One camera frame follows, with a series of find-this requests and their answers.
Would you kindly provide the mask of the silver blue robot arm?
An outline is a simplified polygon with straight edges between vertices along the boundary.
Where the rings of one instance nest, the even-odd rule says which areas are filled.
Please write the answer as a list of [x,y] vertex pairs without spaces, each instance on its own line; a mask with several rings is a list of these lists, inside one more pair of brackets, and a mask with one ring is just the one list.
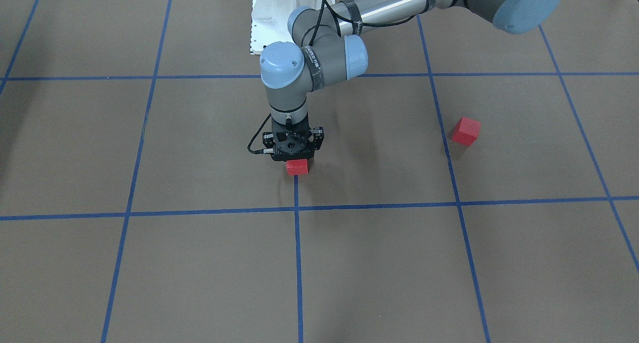
[[539,26],[561,0],[342,0],[286,14],[290,42],[273,42],[260,55],[262,82],[270,105],[270,132],[258,129],[264,147],[247,149],[274,161],[313,158],[324,140],[310,127],[307,95],[366,72],[369,56],[361,35],[404,24],[435,8],[463,7],[496,29],[522,34]]

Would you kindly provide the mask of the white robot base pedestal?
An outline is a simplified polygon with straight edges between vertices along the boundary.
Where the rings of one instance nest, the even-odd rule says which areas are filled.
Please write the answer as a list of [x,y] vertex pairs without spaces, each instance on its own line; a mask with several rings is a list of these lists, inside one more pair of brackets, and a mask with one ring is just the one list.
[[320,9],[322,0],[253,0],[251,52],[262,54],[274,42],[293,42],[288,29],[290,13],[300,6]]

